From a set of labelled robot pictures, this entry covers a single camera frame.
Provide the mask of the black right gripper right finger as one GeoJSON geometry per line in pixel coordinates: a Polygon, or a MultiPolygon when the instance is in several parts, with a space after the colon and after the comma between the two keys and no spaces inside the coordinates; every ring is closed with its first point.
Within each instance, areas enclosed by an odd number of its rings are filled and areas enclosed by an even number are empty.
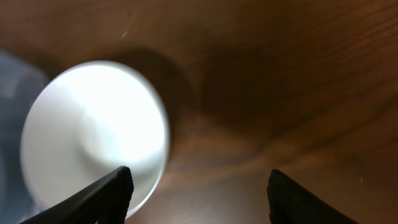
{"type": "Polygon", "coordinates": [[[272,224],[357,224],[278,169],[271,171],[267,196],[272,224]]]}

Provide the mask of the clear plastic storage bin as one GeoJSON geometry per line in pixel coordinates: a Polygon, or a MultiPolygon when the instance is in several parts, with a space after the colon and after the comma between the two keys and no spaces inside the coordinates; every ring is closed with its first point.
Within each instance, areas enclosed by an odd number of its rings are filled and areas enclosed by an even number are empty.
{"type": "Polygon", "coordinates": [[[47,83],[43,71],[1,50],[1,223],[19,223],[34,214],[20,142],[30,107],[47,83]]]}

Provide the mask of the white small bowl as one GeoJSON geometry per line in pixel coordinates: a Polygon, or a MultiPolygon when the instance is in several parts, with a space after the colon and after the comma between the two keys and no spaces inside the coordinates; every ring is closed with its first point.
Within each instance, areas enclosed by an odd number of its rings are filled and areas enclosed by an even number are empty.
{"type": "Polygon", "coordinates": [[[92,61],[61,73],[34,101],[21,167],[42,211],[126,166],[134,184],[131,216],[158,186],[169,149],[167,113],[148,79],[121,63],[92,61]]]}

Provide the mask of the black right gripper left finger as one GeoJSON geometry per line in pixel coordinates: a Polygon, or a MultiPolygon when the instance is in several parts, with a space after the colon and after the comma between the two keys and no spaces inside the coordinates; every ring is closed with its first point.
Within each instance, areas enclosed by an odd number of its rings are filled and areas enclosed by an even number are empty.
{"type": "Polygon", "coordinates": [[[124,224],[133,191],[131,170],[121,166],[21,224],[124,224]]]}

